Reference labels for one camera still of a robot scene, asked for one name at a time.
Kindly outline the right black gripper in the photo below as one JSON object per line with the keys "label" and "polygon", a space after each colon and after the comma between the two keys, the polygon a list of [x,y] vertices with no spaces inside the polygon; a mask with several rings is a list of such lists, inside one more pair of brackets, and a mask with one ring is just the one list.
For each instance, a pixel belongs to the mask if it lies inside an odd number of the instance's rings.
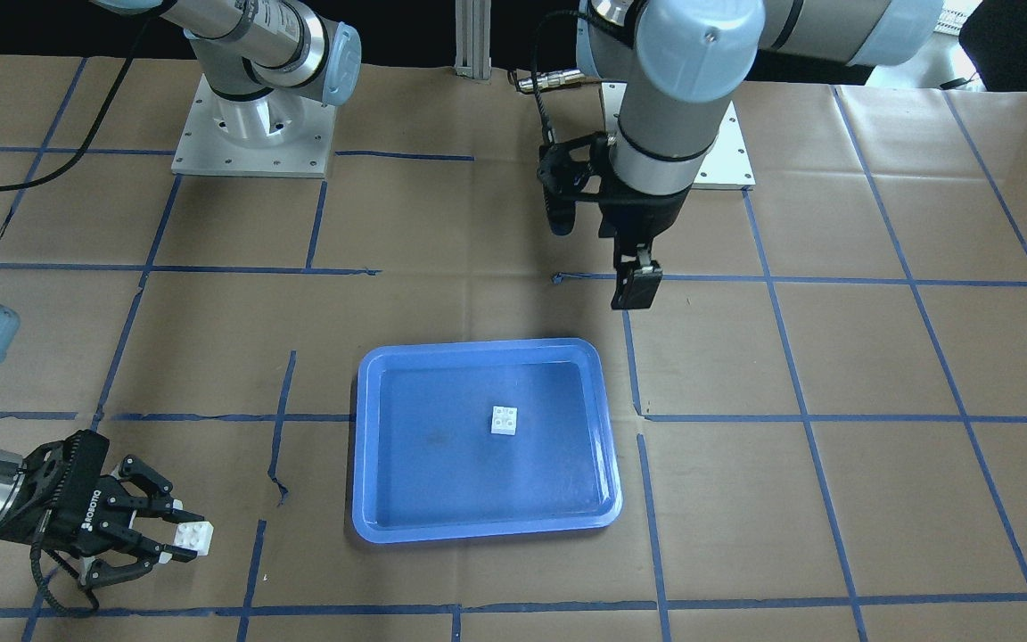
{"label": "right black gripper", "polygon": [[109,439],[88,430],[41,444],[13,473],[0,513],[0,540],[65,553],[83,562],[85,589],[139,580],[156,564],[192,562],[192,551],[160,543],[132,528],[137,517],[172,524],[204,522],[172,498],[174,483],[135,455],[104,473]]}

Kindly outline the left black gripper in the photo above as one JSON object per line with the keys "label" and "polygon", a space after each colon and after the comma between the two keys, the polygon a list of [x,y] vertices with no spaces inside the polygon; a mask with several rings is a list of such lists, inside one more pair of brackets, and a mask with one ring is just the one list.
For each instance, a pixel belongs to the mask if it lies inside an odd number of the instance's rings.
{"label": "left black gripper", "polygon": [[676,223],[688,188],[650,194],[627,186],[612,167],[606,133],[540,145],[537,179],[554,235],[571,234],[579,202],[602,212],[617,255],[612,309],[650,309],[663,279],[663,269],[652,257],[653,240]]}

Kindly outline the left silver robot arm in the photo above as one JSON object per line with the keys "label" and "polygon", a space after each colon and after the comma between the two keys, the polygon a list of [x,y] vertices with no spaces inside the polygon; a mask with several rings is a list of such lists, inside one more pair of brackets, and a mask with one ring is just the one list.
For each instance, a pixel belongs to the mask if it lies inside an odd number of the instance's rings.
{"label": "left silver robot arm", "polygon": [[578,21],[583,74],[625,86],[615,134],[565,142],[537,98],[537,176],[551,231],[569,235],[576,204],[594,203],[612,238],[612,308],[650,308],[663,276],[653,240],[684,207],[755,58],[898,65],[928,41],[942,9],[941,1],[583,1],[547,13],[543,25]]}

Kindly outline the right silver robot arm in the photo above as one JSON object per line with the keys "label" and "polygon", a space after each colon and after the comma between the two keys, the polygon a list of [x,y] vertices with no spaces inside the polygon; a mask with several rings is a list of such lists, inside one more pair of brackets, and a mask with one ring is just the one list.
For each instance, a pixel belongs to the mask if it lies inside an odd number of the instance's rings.
{"label": "right silver robot arm", "polygon": [[[321,127],[353,95],[360,36],[300,1],[106,1],[107,11],[182,28],[213,95],[225,151],[273,151],[275,169],[324,167]],[[0,363],[20,317],[0,304]],[[29,551],[34,586],[52,600],[49,558],[86,597],[139,580],[155,566],[206,556],[213,525],[174,496],[174,483],[138,456],[106,471],[109,439],[77,431],[22,456],[0,449],[0,541]]]}

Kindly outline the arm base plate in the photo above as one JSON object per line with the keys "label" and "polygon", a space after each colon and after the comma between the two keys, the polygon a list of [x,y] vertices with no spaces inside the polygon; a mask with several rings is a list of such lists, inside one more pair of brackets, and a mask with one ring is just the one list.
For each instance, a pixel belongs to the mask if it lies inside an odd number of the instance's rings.
{"label": "arm base plate", "polygon": [[286,91],[229,101],[202,77],[170,169],[183,176],[325,179],[337,117],[337,107]]}
{"label": "arm base plate", "polygon": [[[627,85],[620,82],[603,82],[599,86],[600,102],[604,113],[604,130],[613,142],[619,135],[619,109]],[[741,130],[741,122],[734,99],[730,99],[724,121],[718,127],[716,141],[695,171],[693,188],[696,190],[750,190],[757,185],[757,178]]]}

